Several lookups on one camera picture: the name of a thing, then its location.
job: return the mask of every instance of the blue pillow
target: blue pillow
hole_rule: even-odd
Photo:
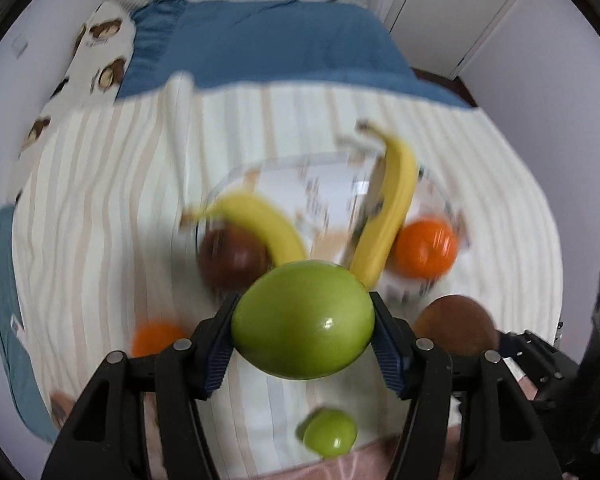
[[[158,88],[179,70],[200,88],[348,69],[416,79],[382,23],[354,5],[154,0],[132,17],[134,54],[119,98]]]

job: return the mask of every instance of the screw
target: screw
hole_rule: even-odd
[[[416,346],[420,350],[428,352],[433,348],[433,341],[431,339],[427,339],[426,337],[421,337],[420,339],[416,339]]]
[[[173,347],[179,351],[189,350],[189,348],[191,348],[191,339],[187,339],[186,337],[183,337],[182,339],[178,339],[173,344]]]
[[[500,362],[500,354],[498,354],[495,350],[487,350],[484,353],[484,358],[487,359],[488,362],[493,364]]]
[[[120,350],[114,350],[113,352],[109,352],[107,354],[107,363],[114,365],[122,361],[124,358],[125,355]]]

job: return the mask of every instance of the door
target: door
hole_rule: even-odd
[[[506,1],[405,0],[391,35],[411,66],[450,77]]]

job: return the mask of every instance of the yellow banana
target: yellow banana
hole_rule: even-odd
[[[396,135],[387,134],[368,121],[358,121],[356,129],[383,140],[386,145],[384,160],[376,167],[376,171],[381,171],[384,164],[378,199],[366,218],[349,264],[350,272],[371,289],[378,282],[411,205],[418,165],[410,147]]]
[[[220,195],[206,209],[185,210],[180,226],[216,216],[224,217],[251,231],[267,247],[276,267],[307,259],[302,239],[284,213],[251,191],[230,191]]]

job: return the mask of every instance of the green apple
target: green apple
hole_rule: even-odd
[[[303,429],[304,445],[324,458],[348,453],[358,436],[356,421],[340,410],[320,410]]]
[[[277,267],[240,299],[234,346],[252,365],[285,379],[324,377],[350,365],[374,330],[366,288],[347,269],[306,260]]]

